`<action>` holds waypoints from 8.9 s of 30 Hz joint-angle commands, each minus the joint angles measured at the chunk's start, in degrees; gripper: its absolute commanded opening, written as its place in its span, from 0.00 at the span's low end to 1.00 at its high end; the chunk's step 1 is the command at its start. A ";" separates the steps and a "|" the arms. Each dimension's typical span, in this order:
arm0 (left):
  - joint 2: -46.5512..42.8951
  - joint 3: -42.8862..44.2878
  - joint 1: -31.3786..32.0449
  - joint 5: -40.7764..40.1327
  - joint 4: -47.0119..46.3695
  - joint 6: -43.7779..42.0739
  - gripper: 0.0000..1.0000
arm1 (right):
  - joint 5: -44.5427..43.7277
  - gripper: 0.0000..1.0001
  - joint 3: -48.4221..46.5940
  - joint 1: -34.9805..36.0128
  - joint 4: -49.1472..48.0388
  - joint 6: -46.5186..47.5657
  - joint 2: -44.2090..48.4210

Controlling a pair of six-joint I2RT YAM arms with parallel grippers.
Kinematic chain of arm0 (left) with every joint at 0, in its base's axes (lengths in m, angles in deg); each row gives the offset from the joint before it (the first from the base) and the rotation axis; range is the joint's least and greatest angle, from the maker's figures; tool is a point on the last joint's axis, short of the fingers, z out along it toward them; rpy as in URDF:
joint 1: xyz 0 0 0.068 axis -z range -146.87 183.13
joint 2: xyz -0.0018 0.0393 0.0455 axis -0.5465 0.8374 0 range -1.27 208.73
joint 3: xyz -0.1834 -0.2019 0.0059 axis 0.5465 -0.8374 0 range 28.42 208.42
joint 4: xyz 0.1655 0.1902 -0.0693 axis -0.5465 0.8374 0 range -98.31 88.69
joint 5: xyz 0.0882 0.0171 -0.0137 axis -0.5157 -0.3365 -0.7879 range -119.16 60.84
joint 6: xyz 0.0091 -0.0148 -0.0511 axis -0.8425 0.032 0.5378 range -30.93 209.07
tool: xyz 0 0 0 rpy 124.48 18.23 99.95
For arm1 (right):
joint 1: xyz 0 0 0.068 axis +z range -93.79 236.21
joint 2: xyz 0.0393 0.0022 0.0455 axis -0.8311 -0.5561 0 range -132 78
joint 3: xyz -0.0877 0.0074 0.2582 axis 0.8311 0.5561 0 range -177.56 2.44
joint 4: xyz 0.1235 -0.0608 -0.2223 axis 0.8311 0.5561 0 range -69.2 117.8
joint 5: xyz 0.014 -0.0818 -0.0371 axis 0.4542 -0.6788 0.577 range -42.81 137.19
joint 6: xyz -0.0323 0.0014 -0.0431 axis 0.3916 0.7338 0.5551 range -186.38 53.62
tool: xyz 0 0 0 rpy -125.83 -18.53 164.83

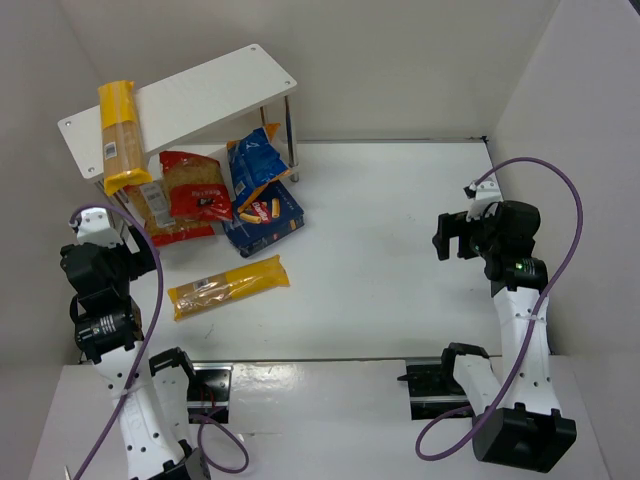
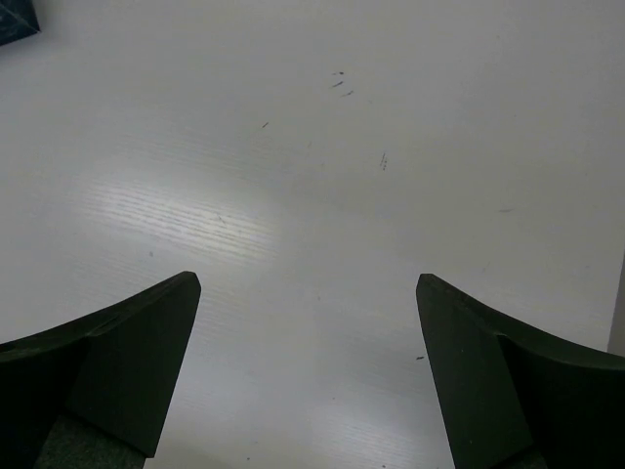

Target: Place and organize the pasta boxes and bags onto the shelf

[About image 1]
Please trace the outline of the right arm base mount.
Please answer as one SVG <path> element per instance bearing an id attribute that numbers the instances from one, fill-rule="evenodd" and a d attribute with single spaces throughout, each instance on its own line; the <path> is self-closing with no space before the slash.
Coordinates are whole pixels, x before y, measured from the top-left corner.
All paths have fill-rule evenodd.
<path id="1" fill-rule="evenodd" d="M 412 420 L 435 419 L 450 410 L 470 406 L 464 390 L 452 376 L 453 354 L 469 353 L 490 358 L 481 347 L 453 343 L 443 350 L 440 358 L 405 360 L 406 372 L 397 380 L 407 385 Z"/>

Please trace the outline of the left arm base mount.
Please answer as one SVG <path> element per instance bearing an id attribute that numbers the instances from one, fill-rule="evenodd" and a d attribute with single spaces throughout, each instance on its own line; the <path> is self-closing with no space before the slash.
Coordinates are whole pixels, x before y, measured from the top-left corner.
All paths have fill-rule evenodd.
<path id="1" fill-rule="evenodd" d="M 227 424 L 233 366 L 223 363 L 195 363 L 195 378 L 189 383 L 189 416 L 204 415 Z"/>

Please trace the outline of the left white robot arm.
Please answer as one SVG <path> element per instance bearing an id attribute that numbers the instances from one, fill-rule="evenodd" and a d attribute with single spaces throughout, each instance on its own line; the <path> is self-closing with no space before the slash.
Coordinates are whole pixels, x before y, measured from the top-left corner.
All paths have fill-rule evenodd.
<path id="1" fill-rule="evenodd" d="M 150 356 L 130 284 L 155 270 L 142 238 L 124 244 L 62 247 L 60 266 L 75 290 L 75 342 L 105 383 L 123 438 L 130 479 L 207 479 L 202 451 L 190 441 L 187 389 L 195 372 L 175 347 Z"/>

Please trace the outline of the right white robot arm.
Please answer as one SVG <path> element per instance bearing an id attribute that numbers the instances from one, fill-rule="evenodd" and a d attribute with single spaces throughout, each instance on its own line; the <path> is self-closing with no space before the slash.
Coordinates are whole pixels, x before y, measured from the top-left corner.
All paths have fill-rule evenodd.
<path id="1" fill-rule="evenodd" d="M 466 395 L 477 460 L 538 473 L 550 472 L 577 439 L 555 394 L 549 364 L 543 293 L 546 265 L 533 257 L 538 209 L 518 201 L 484 201 L 470 211 L 443 213 L 432 239 L 439 260 L 484 260 L 500 326 L 502 373 L 496 376 L 482 347 L 452 343 L 442 354 L 443 374 Z"/>

